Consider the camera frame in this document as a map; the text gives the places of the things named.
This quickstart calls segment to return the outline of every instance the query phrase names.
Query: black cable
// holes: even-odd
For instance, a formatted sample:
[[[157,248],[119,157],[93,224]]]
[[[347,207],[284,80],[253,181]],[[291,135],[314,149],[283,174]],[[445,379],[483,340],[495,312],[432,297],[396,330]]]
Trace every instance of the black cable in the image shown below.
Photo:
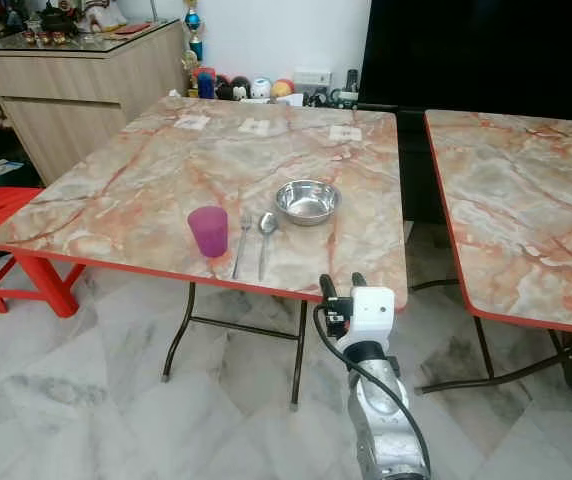
[[[350,360],[343,353],[341,353],[339,350],[337,350],[333,346],[332,343],[330,343],[330,340],[328,340],[328,337],[324,334],[324,330],[322,329],[322,325],[321,325],[319,318],[318,318],[318,315],[317,315],[317,313],[320,310],[323,310],[324,308],[327,308],[327,307],[323,304],[320,304],[320,305],[317,305],[315,307],[315,309],[313,310],[313,321],[315,322],[315,328],[317,329],[317,333],[319,334],[319,337],[322,339],[322,342],[324,343],[326,348],[328,350],[330,350],[330,353],[332,353],[338,359],[340,359],[342,362],[344,362],[348,368],[355,370],[357,373],[359,373],[361,376],[363,376],[366,380],[377,385],[379,388],[382,389],[382,391],[386,395],[388,395],[390,398],[393,399],[395,404],[399,407],[399,409],[402,411],[402,413],[404,414],[404,416],[408,420],[408,423],[410,424],[411,428],[413,429],[413,432],[415,432],[415,436],[417,437],[417,441],[419,442],[419,447],[422,451],[422,457],[424,459],[424,465],[426,466],[426,470],[428,471],[428,476],[430,477],[431,476],[431,469],[430,469],[430,457],[428,455],[428,445],[426,445],[426,440],[424,439],[424,435],[422,434],[422,431],[419,428],[419,425],[417,425],[415,418],[413,418],[413,415],[406,408],[406,406],[404,405],[404,402],[402,402],[401,398],[399,398],[395,394],[395,392],[393,392],[390,388],[388,388],[388,386],[384,382],[382,382],[377,377],[370,374],[369,372],[364,370],[362,367],[357,365],[355,362]]]

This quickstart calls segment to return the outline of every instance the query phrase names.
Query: marble-patterned tabletop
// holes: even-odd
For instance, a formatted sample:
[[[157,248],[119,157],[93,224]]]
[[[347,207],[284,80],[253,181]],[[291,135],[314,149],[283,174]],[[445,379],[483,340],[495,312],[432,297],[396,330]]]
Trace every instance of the marble-patterned tabletop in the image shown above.
[[[300,178],[330,182],[342,203],[301,227],[279,216],[258,280],[259,216]],[[204,205],[229,218],[228,251],[207,259],[186,222]],[[238,280],[240,215],[253,215]],[[0,226],[0,248],[320,300],[319,275],[348,294],[353,271],[407,300],[395,117],[167,97]]]
[[[426,120],[469,310],[572,331],[572,121]]]

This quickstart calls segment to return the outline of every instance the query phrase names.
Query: trophy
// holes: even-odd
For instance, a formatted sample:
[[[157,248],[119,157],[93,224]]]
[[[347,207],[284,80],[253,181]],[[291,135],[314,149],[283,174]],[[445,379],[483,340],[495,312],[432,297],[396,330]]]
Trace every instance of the trophy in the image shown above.
[[[188,0],[188,12],[184,17],[184,25],[189,35],[188,46],[197,55],[197,60],[201,62],[204,58],[204,45],[199,36],[204,29],[204,24],[197,15],[197,0]]]
[[[188,96],[197,98],[197,77],[195,76],[195,69],[199,67],[199,61],[197,60],[197,55],[192,50],[186,50],[184,52],[184,58],[182,58],[182,64],[184,70],[188,73]]]

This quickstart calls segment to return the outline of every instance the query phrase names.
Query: floor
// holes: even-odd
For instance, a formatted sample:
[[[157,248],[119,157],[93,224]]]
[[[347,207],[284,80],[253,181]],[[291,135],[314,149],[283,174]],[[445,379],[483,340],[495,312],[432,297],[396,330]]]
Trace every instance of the floor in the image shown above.
[[[442,227],[416,225],[410,283],[452,275]],[[25,285],[13,270],[8,283]],[[40,302],[0,316],[0,479],[360,479],[346,372],[307,331],[301,406],[288,408],[295,344],[192,325],[159,381],[187,285],[89,269],[79,312]],[[298,304],[198,287],[196,312],[294,331]],[[549,350],[546,333],[484,322],[498,369]],[[481,374],[457,286],[410,295],[391,352],[407,386]],[[572,480],[572,394],[552,368],[502,387],[417,397],[434,478]]]

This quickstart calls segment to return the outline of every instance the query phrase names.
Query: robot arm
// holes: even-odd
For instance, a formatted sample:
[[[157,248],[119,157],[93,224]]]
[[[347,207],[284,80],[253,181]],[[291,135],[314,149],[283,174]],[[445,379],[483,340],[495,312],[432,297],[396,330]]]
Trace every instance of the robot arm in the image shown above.
[[[364,480],[428,480],[425,444],[407,410],[408,395],[397,361],[384,353],[393,327],[393,291],[366,286],[358,273],[353,274],[350,297],[338,297],[328,275],[320,277],[320,284],[324,303],[315,313],[324,311],[327,336],[339,339],[336,349],[324,337],[317,318],[315,323],[324,343],[349,366],[348,412],[357,433],[357,460]],[[389,392],[373,383],[373,377]]]

